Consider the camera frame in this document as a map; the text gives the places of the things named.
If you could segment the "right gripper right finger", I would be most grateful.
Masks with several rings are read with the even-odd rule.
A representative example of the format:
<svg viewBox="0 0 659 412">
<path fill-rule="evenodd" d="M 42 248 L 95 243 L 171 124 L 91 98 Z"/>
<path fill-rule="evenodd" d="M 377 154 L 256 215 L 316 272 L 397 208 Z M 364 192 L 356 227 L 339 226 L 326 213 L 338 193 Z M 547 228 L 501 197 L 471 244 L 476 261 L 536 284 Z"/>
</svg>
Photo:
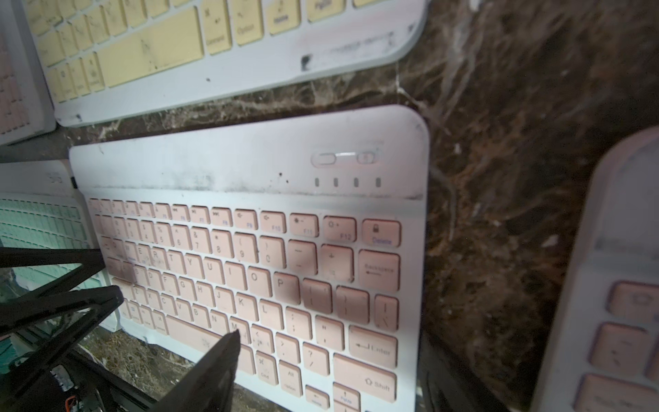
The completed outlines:
<svg viewBox="0 0 659 412">
<path fill-rule="evenodd" d="M 149 411 L 230 411 L 240 349 L 238 331 L 221 338 Z"/>
</svg>

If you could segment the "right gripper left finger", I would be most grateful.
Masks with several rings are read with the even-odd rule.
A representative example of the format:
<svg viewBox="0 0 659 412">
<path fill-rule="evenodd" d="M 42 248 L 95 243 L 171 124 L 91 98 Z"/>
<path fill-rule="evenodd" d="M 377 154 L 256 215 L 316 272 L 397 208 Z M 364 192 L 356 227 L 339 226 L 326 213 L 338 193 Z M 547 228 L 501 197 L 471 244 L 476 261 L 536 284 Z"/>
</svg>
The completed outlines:
<svg viewBox="0 0 659 412">
<path fill-rule="evenodd" d="M 51 337 L 20 366 L 1 377 L 1 398 L 21 399 L 58 362 L 116 311 L 124 297 L 118 286 L 76 290 L 75 287 L 106 268 L 99 249 L 1 249 L 1 267 L 18 268 L 78 264 L 66 275 L 1 305 L 1 334 L 20 331 L 59 316 L 84 311 L 80 319 Z"/>
</svg>

